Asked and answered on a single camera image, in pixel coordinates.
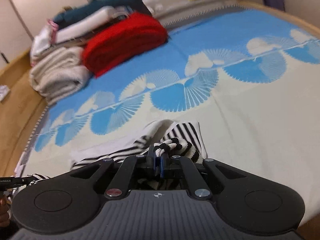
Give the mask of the person's hand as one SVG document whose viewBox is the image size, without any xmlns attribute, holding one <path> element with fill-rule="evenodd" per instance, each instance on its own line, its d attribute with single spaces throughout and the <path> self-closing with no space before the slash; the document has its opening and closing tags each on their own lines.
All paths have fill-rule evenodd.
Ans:
<svg viewBox="0 0 320 240">
<path fill-rule="evenodd" d="M 6 227 L 10 224 L 9 206 L 7 203 L 7 198 L 3 196 L 1 198 L 0 205 L 0 227 Z"/>
</svg>

